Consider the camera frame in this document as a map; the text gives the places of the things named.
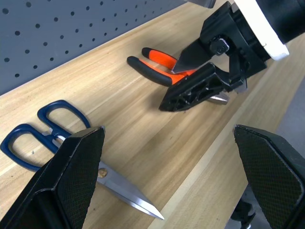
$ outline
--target gray floor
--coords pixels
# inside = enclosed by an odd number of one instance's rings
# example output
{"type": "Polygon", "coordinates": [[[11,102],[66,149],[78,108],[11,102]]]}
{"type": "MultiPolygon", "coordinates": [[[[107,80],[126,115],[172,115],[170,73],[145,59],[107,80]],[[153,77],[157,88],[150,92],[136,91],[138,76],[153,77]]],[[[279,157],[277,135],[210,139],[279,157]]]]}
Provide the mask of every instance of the gray floor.
{"type": "MultiPolygon", "coordinates": [[[[305,158],[305,79],[301,82],[276,133],[284,137],[305,158]]],[[[250,187],[245,190],[243,200],[251,203],[256,212],[251,228],[270,229],[250,187]]],[[[240,229],[240,222],[230,219],[225,229],[240,229]]]]}

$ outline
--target blue-handled scissors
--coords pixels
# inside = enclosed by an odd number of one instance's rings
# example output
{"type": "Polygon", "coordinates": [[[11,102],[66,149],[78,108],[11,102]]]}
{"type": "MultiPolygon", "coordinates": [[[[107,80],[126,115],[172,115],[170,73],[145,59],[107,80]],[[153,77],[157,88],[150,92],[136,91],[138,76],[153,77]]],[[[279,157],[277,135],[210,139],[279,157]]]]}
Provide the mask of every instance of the blue-handled scissors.
{"type": "MultiPolygon", "coordinates": [[[[57,138],[64,141],[71,135],[68,131],[64,130],[49,119],[51,111],[58,108],[66,108],[76,114],[85,124],[86,128],[90,128],[88,119],[74,106],[64,100],[58,100],[42,107],[38,112],[38,118],[50,127],[51,134],[44,135],[29,124],[21,124],[15,127],[0,144],[0,149],[18,165],[37,171],[40,167],[32,165],[21,158],[17,157],[12,150],[14,141],[23,134],[32,134],[38,141],[46,146],[54,154],[60,147],[56,141],[57,138]]],[[[97,182],[107,187],[115,196],[122,201],[133,206],[134,208],[145,212],[148,215],[154,216],[159,219],[164,219],[158,209],[147,199],[147,197],[132,183],[130,183],[121,174],[115,172],[107,164],[100,161],[99,170],[106,172],[103,176],[97,177],[97,182]]]]}
{"type": "Polygon", "coordinates": [[[46,146],[52,153],[56,153],[59,144],[56,141],[57,138],[64,141],[67,137],[71,135],[68,131],[64,130],[60,126],[58,126],[56,123],[51,121],[49,119],[49,114],[51,111],[54,111],[59,108],[65,108],[77,115],[85,124],[86,128],[90,128],[90,123],[88,119],[74,106],[72,106],[70,103],[68,103],[65,100],[58,100],[53,103],[50,103],[37,112],[38,118],[44,122],[49,128],[51,134],[44,135],[38,130],[36,130],[33,126],[29,124],[20,124],[17,127],[15,127],[3,140],[3,142],[0,145],[0,149],[5,153],[10,159],[12,159],[14,162],[16,162],[18,165],[25,167],[32,171],[37,171],[40,169],[40,167],[35,166],[33,164],[30,164],[21,158],[17,157],[12,150],[12,145],[14,141],[23,134],[32,134],[38,141],[40,141],[44,146],[46,146]]]}

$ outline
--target wooden table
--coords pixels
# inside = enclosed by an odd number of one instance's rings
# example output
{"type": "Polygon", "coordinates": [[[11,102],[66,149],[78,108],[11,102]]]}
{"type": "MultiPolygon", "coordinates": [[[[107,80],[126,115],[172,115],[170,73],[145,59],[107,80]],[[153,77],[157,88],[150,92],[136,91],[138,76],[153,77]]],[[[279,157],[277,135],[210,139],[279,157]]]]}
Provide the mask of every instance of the wooden table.
{"type": "MultiPolygon", "coordinates": [[[[217,9],[223,0],[216,3],[217,9]]],[[[214,11],[190,3],[158,17],[0,97],[0,140],[21,123],[47,130],[36,113],[65,99],[91,124],[105,125],[102,159],[126,176],[161,210],[154,219],[97,185],[84,228],[222,229],[247,180],[234,143],[235,124],[275,131],[305,73],[305,37],[288,44],[291,55],[249,81],[249,90],[230,93],[228,105],[204,102],[187,112],[158,111],[166,88],[140,76],[126,63],[148,46],[176,55],[196,39],[214,11]]],[[[214,60],[227,68],[226,57],[214,60]]],[[[52,119],[77,131],[83,124],[65,110],[52,119]]],[[[32,136],[15,149],[40,165],[51,157],[32,136]]],[[[0,154],[0,218],[33,172],[0,154]]]]}

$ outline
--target pegboard hole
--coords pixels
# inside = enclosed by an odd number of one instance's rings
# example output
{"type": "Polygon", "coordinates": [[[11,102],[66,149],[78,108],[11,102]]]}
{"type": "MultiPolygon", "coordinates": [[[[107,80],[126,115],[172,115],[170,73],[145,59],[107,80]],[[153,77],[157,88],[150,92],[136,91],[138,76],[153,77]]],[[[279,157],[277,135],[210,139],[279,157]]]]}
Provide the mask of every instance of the pegboard hole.
{"type": "Polygon", "coordinates": [[[9,10],[8,10],[7,8],[3,8],[3,9],[2,9],[2,13],[8,14],[8,13],[9,13],[9,10]]]}

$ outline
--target scissor blade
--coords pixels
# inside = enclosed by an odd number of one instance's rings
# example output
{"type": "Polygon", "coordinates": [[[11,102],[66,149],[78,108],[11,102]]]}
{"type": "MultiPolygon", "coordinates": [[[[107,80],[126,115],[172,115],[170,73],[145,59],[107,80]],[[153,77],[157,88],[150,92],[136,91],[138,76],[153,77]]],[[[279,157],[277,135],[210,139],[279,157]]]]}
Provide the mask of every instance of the scissor blade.
{"type": "Polygon", "coordinates": [[[157,208],[135,185],[101,161],[99,170],[102,168],[107,170],[107,175],[104,178],[98,176],[98,183],[107,187],[115,196],[134,208],[158,219],[164,219],[157,208]]]}

